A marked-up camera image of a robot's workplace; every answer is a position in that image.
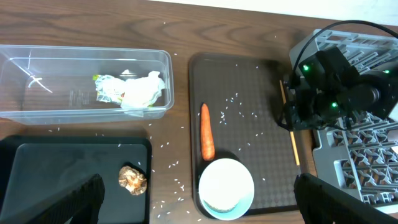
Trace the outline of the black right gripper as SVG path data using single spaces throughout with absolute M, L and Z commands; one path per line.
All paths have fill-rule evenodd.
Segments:
M 312 88 L 303 77 L 283 82 L 286 104 L 278 118 L 278 125 L 288 131 L 337 128 L 342 117 L 342 99 L 338 91 Z

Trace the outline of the wooden chopstick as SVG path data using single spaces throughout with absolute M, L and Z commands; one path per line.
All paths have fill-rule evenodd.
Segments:
M 300 159 L 299 159 L 299 154 L 298 154 L 298 150 L 297 150 L 294 132 L 291 131 L 291 132 L 289 132 L 289 134 L 290 134 L 290 139 L 291 139 L 291 143 L 292 143 L 292 149 L 293 149 L 293 153 L 294 153 L 295 163 L 297 166 L 299 166 Z
M 283 85 L 282 80 L 279 80 L 279 85 L 280 85 L 280 90 L 281 90 L 281 95 L 282 95 L 282 101 L 283 101 L 283 104 L 285 105 L 286 97 L 285 97 L 284 85 Z

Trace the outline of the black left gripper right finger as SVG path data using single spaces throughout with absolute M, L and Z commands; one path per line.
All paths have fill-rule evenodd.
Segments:
M 397 219 L 303 173 L 296 176 L 294 194 L 306 224 L 397 224 Z

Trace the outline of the orange carrot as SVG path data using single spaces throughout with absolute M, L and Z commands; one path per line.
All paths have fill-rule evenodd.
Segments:
M 202 158 L 205 161 L 213 160 L 215 157 L 215 145 L 211 130 L 210 112 L 205 103 L 201 106 L 200 141 Z

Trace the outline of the yellow green snack wrapper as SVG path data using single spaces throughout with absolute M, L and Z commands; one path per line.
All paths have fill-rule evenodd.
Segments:
M 126 82 L 111 75 L 93 75 L 97 97 L 103 103 L 121 105 L 126 91 Z

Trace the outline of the white napkin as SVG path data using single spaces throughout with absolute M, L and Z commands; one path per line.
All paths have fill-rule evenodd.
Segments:
M 151 71 L 147 77 L 127 79 L 121 108 L 131 116 L 143 117 L 144 110 L 153 105 L 162 96 L 165 82 L 159 77 L 160 72 Z

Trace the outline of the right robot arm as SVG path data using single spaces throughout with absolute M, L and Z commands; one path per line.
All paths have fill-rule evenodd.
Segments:
M 288 131 L 351 129 L 362 112 L 397 119 L 397 33 L 368 21 L 385 36 L 335 30 L 338 22 L 314 30 L 289 53 L 292 73 L 280 82 L 285 103 L 277 120 Z

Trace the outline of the light blue rice bowl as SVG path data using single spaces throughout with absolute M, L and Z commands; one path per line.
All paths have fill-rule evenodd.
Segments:
M 249 170 L 237 160 L 217 159 L 202 172 L 198 194 L 210 217 L 231 221 L 242 217 L 254 201 L 254 181 Z

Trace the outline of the pink cup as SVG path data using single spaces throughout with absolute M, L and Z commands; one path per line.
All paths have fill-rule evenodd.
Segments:
M 398 130 L 395 129 L 395 130 L 388 131 L 387 138 L 388 138 L 389 141 L 397 142 L 398 141 Z M 397 146 L 392 146 L 391 149 L 396 154 L 398 154 L 398 147 Z

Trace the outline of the brown food piece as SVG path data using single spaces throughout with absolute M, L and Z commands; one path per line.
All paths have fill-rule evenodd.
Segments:
M 119 171 L 119 185 L 131 195 L 141 195 L 147 190 L 147 179 L 138 170 L 123 166 Z

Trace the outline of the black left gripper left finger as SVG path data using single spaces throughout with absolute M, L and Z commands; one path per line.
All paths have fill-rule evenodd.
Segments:
M 97 224 L 104 196 L 103 179 L 94 174 L 24 210 L 18 222 Z

